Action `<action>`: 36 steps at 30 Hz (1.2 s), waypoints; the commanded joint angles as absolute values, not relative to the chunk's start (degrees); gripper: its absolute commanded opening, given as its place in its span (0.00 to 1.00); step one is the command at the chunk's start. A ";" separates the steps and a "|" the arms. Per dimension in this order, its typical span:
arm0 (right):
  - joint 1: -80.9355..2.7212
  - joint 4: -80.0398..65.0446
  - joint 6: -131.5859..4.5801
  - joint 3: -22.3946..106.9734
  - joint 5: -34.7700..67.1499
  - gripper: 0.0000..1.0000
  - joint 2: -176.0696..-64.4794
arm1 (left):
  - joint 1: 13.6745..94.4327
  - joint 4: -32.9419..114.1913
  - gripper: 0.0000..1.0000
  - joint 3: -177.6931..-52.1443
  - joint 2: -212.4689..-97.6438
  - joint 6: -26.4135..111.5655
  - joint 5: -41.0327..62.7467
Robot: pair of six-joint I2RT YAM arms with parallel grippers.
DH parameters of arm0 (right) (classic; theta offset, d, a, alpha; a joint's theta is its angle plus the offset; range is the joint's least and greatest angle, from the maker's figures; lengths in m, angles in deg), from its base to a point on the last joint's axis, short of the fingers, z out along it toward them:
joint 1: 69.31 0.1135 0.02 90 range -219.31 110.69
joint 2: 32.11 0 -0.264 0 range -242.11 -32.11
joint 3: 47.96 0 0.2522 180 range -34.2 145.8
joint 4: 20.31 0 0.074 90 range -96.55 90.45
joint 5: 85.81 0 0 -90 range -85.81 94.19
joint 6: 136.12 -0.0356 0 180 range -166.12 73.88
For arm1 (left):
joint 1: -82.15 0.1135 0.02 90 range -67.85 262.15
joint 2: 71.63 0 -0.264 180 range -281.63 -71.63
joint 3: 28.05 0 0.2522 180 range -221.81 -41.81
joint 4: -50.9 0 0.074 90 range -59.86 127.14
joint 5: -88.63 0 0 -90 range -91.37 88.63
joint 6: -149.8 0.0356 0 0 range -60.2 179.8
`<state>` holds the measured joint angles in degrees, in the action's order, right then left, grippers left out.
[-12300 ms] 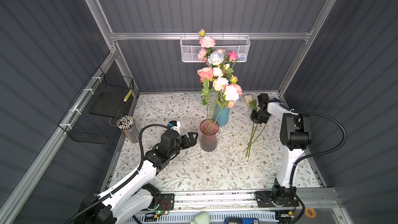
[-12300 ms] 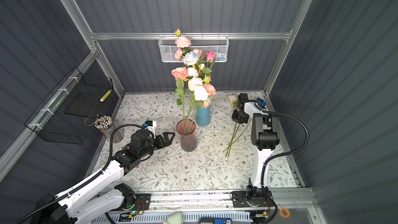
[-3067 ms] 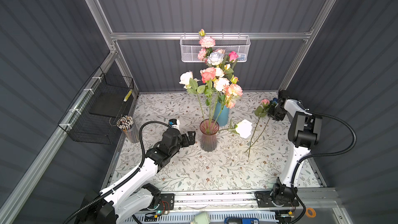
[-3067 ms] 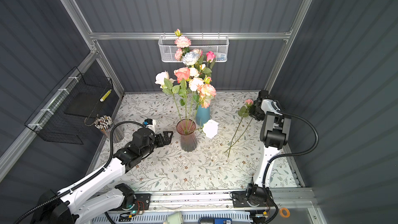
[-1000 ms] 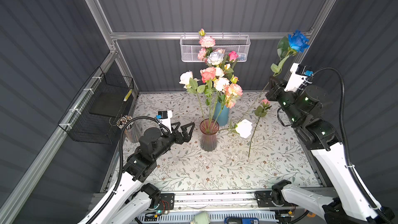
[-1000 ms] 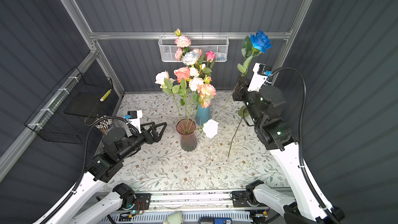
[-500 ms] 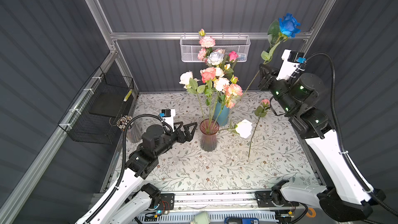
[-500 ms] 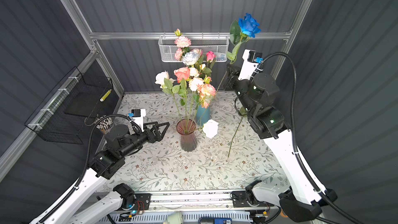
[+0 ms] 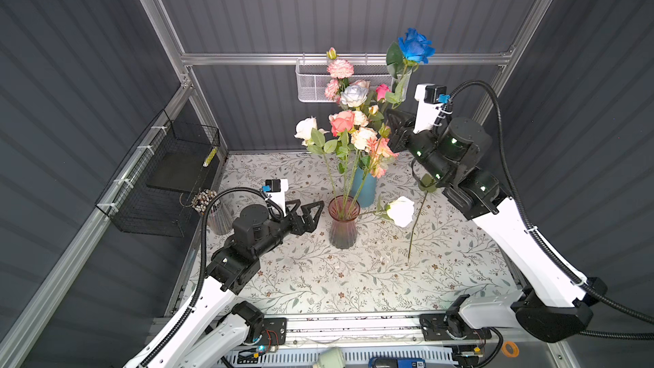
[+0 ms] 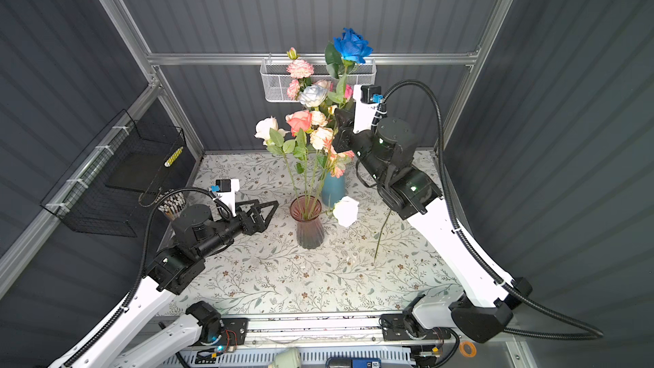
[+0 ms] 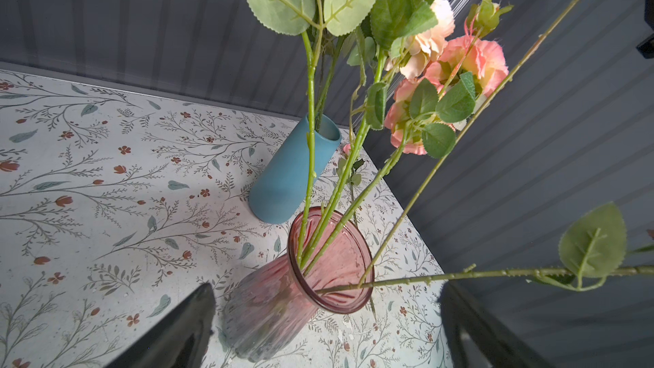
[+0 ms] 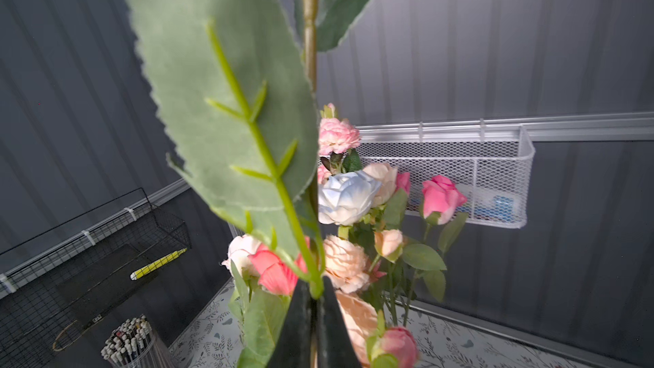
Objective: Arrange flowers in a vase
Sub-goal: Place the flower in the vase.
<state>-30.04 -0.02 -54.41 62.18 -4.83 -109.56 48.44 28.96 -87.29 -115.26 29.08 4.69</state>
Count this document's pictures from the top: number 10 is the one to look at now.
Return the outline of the peach pink peony stem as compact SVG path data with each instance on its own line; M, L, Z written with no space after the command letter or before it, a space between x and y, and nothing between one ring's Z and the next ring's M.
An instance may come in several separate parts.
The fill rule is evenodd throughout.
M355 154L353 151L348 151L345 153L336 153L333 148L330 149L326 155L325 169L320 178L320 199L321 191L324 185L325 176L328 172L332 173L336 177L345 175L347 166L354 160Z

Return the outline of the white peony spray stem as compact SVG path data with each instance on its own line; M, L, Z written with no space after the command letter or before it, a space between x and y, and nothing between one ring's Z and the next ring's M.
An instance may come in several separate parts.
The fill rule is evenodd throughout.
M326 177L330 174L335 166L335 157L332 151L332 141L334 139L334 130L328 126L328 118L319 110L310 112L311 129L310 145L316 153L316 172L317 180L315 181L316 197L319 198L325 185Z

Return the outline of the hot pink rose stem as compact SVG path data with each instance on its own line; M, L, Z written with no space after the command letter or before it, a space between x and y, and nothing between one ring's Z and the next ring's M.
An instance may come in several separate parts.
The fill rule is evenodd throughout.
M346 101L349 101L354 94L353 87L351 85L346 85L345 92L344 92L344 99Z

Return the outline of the white blue flower stem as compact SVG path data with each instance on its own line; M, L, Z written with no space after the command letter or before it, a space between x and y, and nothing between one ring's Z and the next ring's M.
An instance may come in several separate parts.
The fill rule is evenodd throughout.
M329 94L330 90L327 88L320 85L311 85L298 95L297 100L306 109L318 109Z

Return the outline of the large salmon pink rose stem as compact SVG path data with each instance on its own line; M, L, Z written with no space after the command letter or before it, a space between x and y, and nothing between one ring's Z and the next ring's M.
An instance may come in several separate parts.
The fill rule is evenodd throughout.
M309 146L308 135L312 129L312 115L307 110L294 112L287 115L285 118L286 124L291 129L291 139L286 141L283 146L284 161L286 168L291 177L291 185L293 193L298 199L300 197L300 189L296 186L295 175L302 175L304 180L303 198L300 200L299 206L303 209L302 219L309 218L309 201L310 201L310 186L308 180L308 165L309 165Z

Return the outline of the teal ceramic vase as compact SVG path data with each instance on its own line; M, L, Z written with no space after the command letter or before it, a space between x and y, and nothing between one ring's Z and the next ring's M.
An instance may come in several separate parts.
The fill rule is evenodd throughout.
M346 177L336 177L328 172L325 176L324 185L321 191L321 200L324 206L331 209L335 203L346 196Z

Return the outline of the pink ribbed glass vase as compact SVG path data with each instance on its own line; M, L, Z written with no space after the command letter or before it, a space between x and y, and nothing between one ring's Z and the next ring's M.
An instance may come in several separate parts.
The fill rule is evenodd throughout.
M314 196L302 195L290 206L291 217L296 221L296 240L301 248L313 250L325 240L325 228L320 220L322 204Z

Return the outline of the small pink rosebud stem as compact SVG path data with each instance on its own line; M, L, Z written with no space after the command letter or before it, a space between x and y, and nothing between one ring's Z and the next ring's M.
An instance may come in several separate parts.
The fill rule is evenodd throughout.
M379 233L377 235L376 249L375 249L375 253L374 253L374 257L373 257L373 262L375 262L376 259L378 258L378 253L379 253L379 250L380 250L381 241L383 239L384 229L388 225L388 220L389 220L392 213L393 213L393 211L391 211L391 210L388 211L388 213L385 216L384 222L381 225L380 231L379 231Z

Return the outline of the white rose stem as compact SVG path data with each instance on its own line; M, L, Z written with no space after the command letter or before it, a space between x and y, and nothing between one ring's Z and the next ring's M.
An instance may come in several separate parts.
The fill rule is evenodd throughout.
M260 120L255 125L255 138L262 140L262 144L267 148L269 153L282 158L286 170L291 179L294 197L299 197L299 191L296 185L296 178L291 169L290 156L295 151L296 139L286 139L288 131L279 127L279 122L275 117L269 117Z
M344 228L351 227L358 219L359 201L345 196L327 211L327 215L335 218L337 223Z

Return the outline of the pink peony spray stem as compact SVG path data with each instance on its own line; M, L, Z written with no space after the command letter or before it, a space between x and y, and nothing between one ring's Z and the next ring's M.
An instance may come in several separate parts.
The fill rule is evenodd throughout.
M291 77L291 83L286 90L286 94L291 100L298 101L301 93L313 85L314 66L310 62L301 59L294 47L289 48L286 54L291 61L286 68Z

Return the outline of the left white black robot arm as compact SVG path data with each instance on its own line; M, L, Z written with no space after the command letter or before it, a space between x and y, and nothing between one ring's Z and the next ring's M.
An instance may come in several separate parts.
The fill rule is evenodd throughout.
M219 199L214 203L223 218L216 221L205 204L185 208L171 223L173 244L159 250L125 298L52 367L108 367L147 322L205 269L206 259L234 244L242 234L264 232L279 208L278 201L257 199L233 208Z

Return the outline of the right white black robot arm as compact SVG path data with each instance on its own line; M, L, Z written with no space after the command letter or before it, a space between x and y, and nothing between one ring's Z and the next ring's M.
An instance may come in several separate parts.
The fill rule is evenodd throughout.
M445 261L462 289L441 299L420 296L405 315L407 332L420 336L436 328L457 328L477 343L505 332L518 300L480 266L481 257L502 280L513 282L476 243L465 228L452 225L445 182L435 182L413 165L417 138L400 119L382 119L374 127L357 124L359 113L338 109L332 146L352 151L374 180L373 187L388 208L408 221Z

